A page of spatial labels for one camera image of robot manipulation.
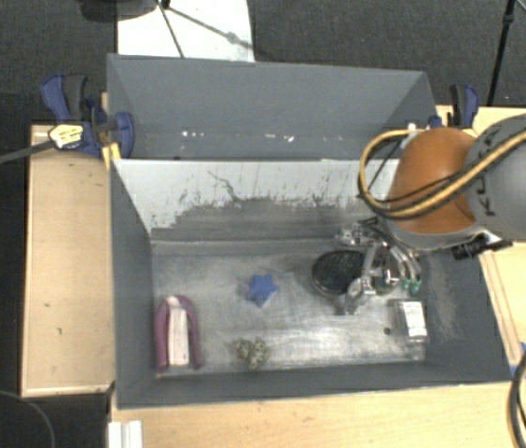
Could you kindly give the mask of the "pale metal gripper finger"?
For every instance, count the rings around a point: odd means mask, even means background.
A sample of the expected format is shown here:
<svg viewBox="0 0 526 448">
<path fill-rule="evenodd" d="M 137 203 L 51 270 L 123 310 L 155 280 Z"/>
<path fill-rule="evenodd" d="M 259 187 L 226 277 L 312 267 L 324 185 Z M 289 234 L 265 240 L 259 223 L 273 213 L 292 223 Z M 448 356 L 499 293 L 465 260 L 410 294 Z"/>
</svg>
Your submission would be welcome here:
<svg viewBox="0 0 526 448">
<path fill-rule="evenodd" d="M 351 285 L 361 286 L 360 279 L 354 279 L 347 287 L 343 295 L 339 296 L 338 314 L 339 315 L 350 315 L 349 314 L 349 287 Z"/>
<path fill-rule="evenodd" d="M 360 307 L 376 295 L 374 287 L 349 287 L 349 314 L 354 315 Z"/>
</svg>

